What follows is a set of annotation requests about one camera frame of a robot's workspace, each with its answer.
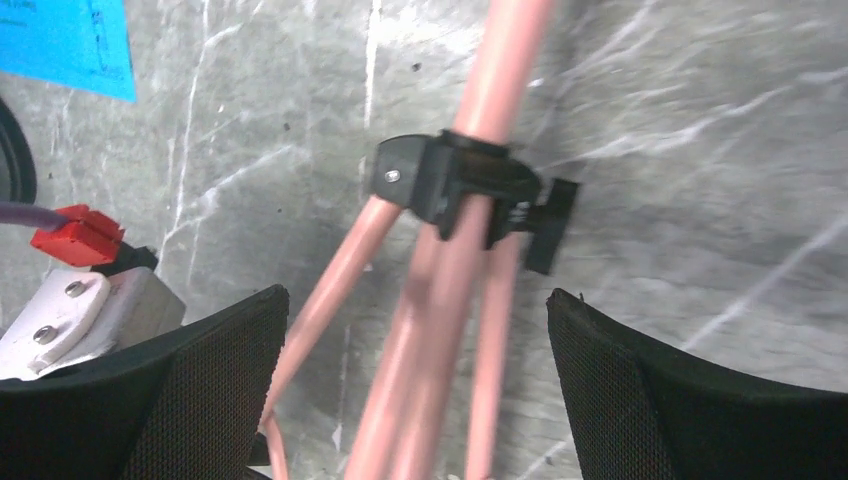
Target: black mesh panel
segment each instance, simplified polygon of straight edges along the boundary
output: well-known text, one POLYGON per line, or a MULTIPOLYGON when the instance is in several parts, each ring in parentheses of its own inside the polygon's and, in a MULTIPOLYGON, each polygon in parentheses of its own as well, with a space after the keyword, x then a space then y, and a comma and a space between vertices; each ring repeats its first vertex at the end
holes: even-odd
POLYGON ((562 290, 548 313, 587 480, 848 479, 848 395, 707 362, 562 290))
POLYGON ((122 480, 240 478, 281 342, 279 311, 237 316, 175 356, 122 480))
POLYGON ((580 469, 587 480, 673 480, 636 360, 554 293, 548 323, 580 469))

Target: red connector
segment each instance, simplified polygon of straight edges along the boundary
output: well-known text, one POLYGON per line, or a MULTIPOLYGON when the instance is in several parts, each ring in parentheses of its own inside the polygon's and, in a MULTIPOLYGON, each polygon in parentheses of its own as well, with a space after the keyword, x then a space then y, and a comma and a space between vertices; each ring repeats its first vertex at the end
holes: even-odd
POLYGON ((47 232, 37 230, 30 245, 72 267, 91 267, 115 261, 124 230, 106 215, 74 205, 56 210, 70 219, 67 225, 47 232))

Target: metal bracket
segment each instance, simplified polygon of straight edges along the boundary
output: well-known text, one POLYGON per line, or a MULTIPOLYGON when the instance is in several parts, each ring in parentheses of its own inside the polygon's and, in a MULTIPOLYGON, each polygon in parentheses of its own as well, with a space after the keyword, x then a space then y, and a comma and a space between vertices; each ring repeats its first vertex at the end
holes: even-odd
POLYGON ((180 326, 185 304, 144 267, 54 270, 0 338, 0 379, 35 380, 180 326))
POLYGON ((438 137, 403 135, 377 147, 372 192, 435 225, 442 240, 453 234, 462 198, 479 194, 494 200, 486 249, 510 232, 533 240, 525 268, 550 274, 568 225, 579 185, 554 179, 544 205, 536 201, 542 180, 509 149, 442 131, 438 137))

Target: black mesh fabric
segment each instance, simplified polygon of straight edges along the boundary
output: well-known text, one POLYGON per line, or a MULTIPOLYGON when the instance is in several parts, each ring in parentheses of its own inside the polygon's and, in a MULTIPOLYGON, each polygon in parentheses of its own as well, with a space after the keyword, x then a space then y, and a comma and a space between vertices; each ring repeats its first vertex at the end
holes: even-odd
POLYGON ((275 286, 121 352, 0 382, 0 478, 242 478, 287 315, 275 286))
POLYGON ((846 394, 707 362, 562 290, 548 330, 587 480, 848 479, 846 394))

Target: white vein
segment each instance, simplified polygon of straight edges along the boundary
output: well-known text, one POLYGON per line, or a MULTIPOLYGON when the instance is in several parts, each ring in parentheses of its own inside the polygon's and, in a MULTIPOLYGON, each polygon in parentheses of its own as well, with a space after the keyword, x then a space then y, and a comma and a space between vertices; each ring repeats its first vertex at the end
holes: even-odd
POLYGON ((380 46, 399 52, 421 45, 443 48, 462 61, 469 61, 483 36, 483 26, 456 25, 450 18, 428 21, 425 5, 409 5, 397 14, 380 19, 380 46))
POLYGON ((315 4, 318 3, 317 0, 301 0, 301 5, 303 5, 303 12, 306 13, 306 16, 310 20, 315 20, 315 4))
POLYGON ((798 264, 801 263, 807 255, 830 244, 836 237, 844 232, 846 228, 848 228, 848 214, 838 217, 834 222, 798 247, 794 252, 792 252, 792 254, 786 257, 780 265, 770 271, 760 282, 731 303, 721 314, 707 322, 703 327, 695 332, 694 335, 689 337, 689 339, 686 340, 686 342, 684 342, 680 347, 681 350, 685 351, 694 348, 704 338, 721 328, 722 325, 744 313, 751 302, 773 287, 781 278, 798 266, 798 264))
POLYGON ((675 85, 671 85, 669 87, 661 87, 661 88, 649 88, 646 90, 639 90, 638 92, 631 92, 624 96, 624 98, 635 98, 638 101, 646 100, 648 98, 655 98, 665 95, 667 93, 676 92, 677 90, 682 89, 685 86, 683 83, 678 83, 675 85))
MULTIPOLYGON (((203 63, 206 59, 206 55, 208 54, 208 52, 211 49, 215 48, 225 38, 230 37, 230 36, 238 33, 238 31, 241 30, 242 25, 243 24, 241 24, 241 23, 236 24, 236 25, 232 25, 230 27, 227 27, 227 28, 221 30, 220 32, 215 33, 214 35, 209 35, 209 0, 206 0, 206 1, 203 2, 202 31, 203 31, 203 38, 205 40, 203 41, 203 45, 200 49, 200 55, 198 56, 198 59, 197 59, 197 65, 195 65, 195 67, 194 67, 194 75, 192 76, 191 87, 189 88, 189 92, 188 92, 188 101, 187 101, 187 105, 186 105, 186 115, 185 115, 186 126, 185 126, 185 131, 183 132, 183 138, 182 138, 182 152, 181 152, 180 165, 179 165, 179 180, 177 182, 177 187, 176 187, 177 188, 177 193, 176 193, 177 198, 176 198, 176 206, 174 208, 174 221, 173 221, 173 224, 171 225, 171 229, 168 232, 166 232, 165 235, 163 236, 162 244, 159 247, 160 265, 165 264, 165 256, 167 254, 166 247, 167 247, 168 241, 171 238, 173 238, 174 234, 176 234, 184 226, 187 225, 186 223, 182 222, 183 212, 184 212, 185 206, 186 206, 185 185, 186 185, 186 176, 188 174, 188 169, 189 169, 189 158, 191 156, 191 147, 192 147, 191 133, 192 133, 192 126, 193 126, 193 121, 194 121, 194 100, 195 100, 195 96, 197 95, 197 86, 198 86, 198 82, 200 81, 200 75, 201 75, 202 70, 203 70, 203 63)), ((174 171, 174 150, 176 149, 176 146, 174 145, 172 147, 172 143, 175 143, 175 140, 176 139, 169 141, 169 144, 168 144, 168 147, 169 147, 169 158, 168 158, 169 177, 168 177, 168 181, 169 181, 169 183, 171 182, 171 174, 174 171)), ((195 219, 190 223, 196 225, 200 221, 202 221, 202 220, 195 219)))
POLYGON ((811 85, 825 85, 848 77, 848 67, 830 72, 804 72, 798 75, 798 81, 811 85))
MULTIPOLYGON (((586 57, 583 61, 575 65, 574 67, 566 70, 562 73, 562 85, 557 90, 554 98, 551 101, 551 105, 545 111, 545 114, 542 116, 542 121, 539 123, 539 127, 536 128, 536 131, 533 132, 533 135, 530 137, 529 145, 533 145, 536 143, 536 140, 544 133, 551 121, 553 121, 554 113, 556 112, 557 106, 562 101, 565 94, 571 90, 571 87, 576 82, 576 79, 579 75, 584 73, 586 70, 589 70, 597 65, 600 65, 604 62, 604 58, 610 55, 610 52, 618 48, 618 46, 623 42, 627 37, 629 37, 633 32, 637 31, 642 24, 645 22, 645 19, 648 17, 651 9, 654 4, 657 3, 658 0, 645 0, 639 10, 631 17, 630 21, 621 26, 610 38, 607 42, 601 46, 598 50, 595 50, 592 54, 586 57)), ((594 10, 587 10, 584 17, 589 17, 590 15, 594 15, 594 10)), ((578 22, 577 26, 579 28, 583 27, 583 22, 578 22)), ((656 35, 656 32, 649 31, 645 36, 653 38, 656 35)), ((647 40, 636 42, 639 46, 642 46, 647 42, 647 40)), ((628 49, 629 54, 632 54, 635 50, 628 49)))
MULTIPOLYGON (((71 100, 74 98, 74 91, 71 90, 68 93, 68 99, 65 100, 65 104, 62 106, 62 118, 60 119, 59 124, 62 128, 63 136, 65 137, 66 148, 70 149, 71 155, 68 158, 75 158, 74 155, 74 139, 71 135, 71 122, 70 122, 70 110, 71 110, 71 100)), ((73 160, 65 160, 65 171, 68 174, 68 184, 71 186, 71 202, 76 203, 78 200, 77 194, 77 180, 74 177, 73 170, 71 169, 71 163, 73 160)))
POLYGON ((233 122, 241 119, 242 117, 243 117, 242 113, 239 113, 238 115, 233 115, 232 117, 230 117, 227 120, 225 120, 224 122, 222 122, 220 125, 212 128, 208 132, 204 133, 200 138, 198 138, 195 142, 193 142, 193 144, 197 145, 199 143, 205 142, 206 140, 211 141, 211 139, 213 139, 215 137, 216 133, 220 132, 221 130, 223 130, 227 127, 229 127, 233 122))
POLYGON ((333 431, 333 444, 336 452, 342 451, 342 431, 344 430, 344 405, 347 396, 347 363, 350 355, 350 325, 345 326, 344 345, 342 347, 342 361, 339 373, 339 407, 336 411, 336 429, 333 431))
MULTIPOLYGON (((215 182, 214 185, 212 185, 211 187, 206 189, 206 191, 204 191, 199 197, 197 197, 197 199, 195 199, 194 201, 189 203, 187 205, 187 208, 188 209, 195 209, 195 208, 199 209, 200 214, 195 216, 191 220, 185 220, 185 221, 181 221, 180 223, 177 223, 176 225, 174 225, 174 227, 171 230, 169 230, 167 233, 165 233, 165 236, 162 239, 162 247, 160 247, 160 249, 159 249, 160 264, 163 263, 163 260, 165 258, 164 246, 174 237, 174 235, 176 235, 177 233, 182 231, 184 228, 198 226, 201 222, 210 218, 212 215, 215 214, 215 212, 218 211, 218 209, 220 207, 218 200, 219 200, 219 197, 220 197, 221 190, 223 190, 226 187, 234 184, 239 179, 248 175, 253 170, 256 170, 256 169, 259 169, 259 168, 261 168, 265 165, 268 165, 273 160, 275 160, 278 156, 282 155, 283 153, 290 152, 294 148, 295 147, 293 147, 292 145, 284 145, 284 146, 278 148, 277 150, 275 150, 273 152, 267 153, 267 154, 259 157, 253 163, 250 163, 249 165, 245 165, 245 166, 239 168, 238 170, 236 170, 234 173, 227 175, 226 177, 218 180, 217 182, 215 182)), ((197 241, 198 240, 199 240, 198 236, 195 235, 194 240, 193 240, 193 247, 194 247, 193 250, 197 249, 197 241)))
POLYGON ((723 141, 721 145, 719 145, 719 147, 713 151, 712 155, 710 155, 709 158, 704 159, 703 162, 699 162, 698 167, 695 170, 683 175, 682 177, 675 180, 671 185, 665 187, 663 194, 666 196, 666 198, 671 198, 671 196, 675 195, 687 186, 691 185, 692 181, 695 178, 697 178, 702 173, 708 171, 717 163, 724 160, 727 154, 730 153, 730 151, 739 142, 744 140, 748 136, 748 134, 754 128, 756 128, 756 126, 756 124, 750 125, 744 130, 738 132, 737 135, 734 135, 733 137, 730 137, 727 140, 723 141))
POLYGON ((809 20, 795 25, 792 27, 792 30, 796 32, 822 31, 828 26, 826 22, 822 22, 821 20, 809 20))
POLYGON ((570 37, 579 36, 583 32, 583 29, 586 28, 586 26, 589 25, 592 20, 597 18, 597 13, 598 7, 596 6, 596 4, 592 3, 591 5, 589 5, 583 15, 581 15, 580 18, 578 18, 577 21, 574 23, 574 26, 571 28, 571 31, 568 32, 568 35, 570 37))
POLYGON ((53 271, 53 266, 55 265, 55 261, 53 257, 47 259, 47 268, 44 269, 44 272, 41 273, 41 283, 44 283, 44 280, 47 279, 47 276, 50 275, 50 272, 53 271))
POLYGON ((368 157, 364 156, 359 159, 359 165, 357 166, 357 171, 359 174, 359 201, 364 202, 365 197, 368 195, 368 185, 365 181, 365 177, 368 174, 367 169, 365 168, 368 162, 368 157))
POLYGON ((764 105, 770 99, 780 95, 791 89, 789 86, 778 87, 768 92, 757 95, 752 100, 740 105, 721 105, 712 109, 713 114, 701 118, 692 124, 683 127, 679 130, 662 133, 649 133, 645 135, 633 135, 626 133, 615 140, 610 141, 606 145, 602 145, 594 150, 582 153, 575 158, 567 158, 546 165, 539 170, 548 170, 569 162, 575 159, 609 159, 620 158, 633 153, 649 153, 658 154, 676 149, 683 145, 693 142, 698 136, 703 133, 707 127, 725 120, 728 118, 737 118, 747 115, 760 106, 764 105))
POLYGON ((654 39, 655 36, 657 36, 658 33, 660 33, 660 30, 662 30, 660 27, 655 27, 651 30, 648 30, 644 35, 642 35, 638 40, 633 42, 633 44, 629 47, 625 48, 624 50, 611 53, 603 59, 597 60, 596 62, 594 62, 593 66, 605 65, 608 63, 615 62, 617 60, 626 59, 628 57, 636 55, 637 53, 639 53, 639 50, 642 47, 647 45, 651 40, 654 39))
POLYGON ((56 143, 59 141, 59 122, 54 118, 53 128, 50 129, 50 155, 56 154, 56 143))
POLYGON ((347 466, 347 462, 350 460, 350 455, 345 455, 344 458, 341 459, 338 465, 336 465, 336 473, 342 473, 347 466))
POLYGON ((383 1, 371 0, 371 14, 368 16, 368 27, 365 39, 365 111, 363 124, 371 127, 371 110, 374 105, 374 71, 377 67, 377 46, 380 42, 380 17, 383 1))
POLYGON ((533 463, 531 463, 530 466, 527 467, 527 470, 525 470, 524 473, 519 475, 516 480, 529 479, 530 475, 533 475, 534 473, 536 473, 537 470, 542 468, 542 465, 545 464, 545 461, 547 461, 548 458, 553 457, 554 455, 558 454, 563 450, 571 448, 573 445, 574 436, 569 433, 568 436, 565 437, 565 440, 555 443, 551 448, 548 449, 548 451, 537 457, 536 460, 533 460, 533 463))
POLYGON ((110 156, 110 152, 100 155, 100 170, 97 172, 97 176, 100 177, 100 180, 103 182, 103 190, 106 192, 106 199, 109 201, 109 207, 111 207, 112 211, 115 212, 118 210, 115 205, 115 197, 112 195, 112 187, 109 182, 106 181, 106 166, 110 156))
POLYGON ((186 285, 191 286, 191 277, 194 275, 194 262, 197 260, 197 243, 200 241, 200 224, 194 226, 194 238, 192 239, 191 258, 186 269, 186 285))

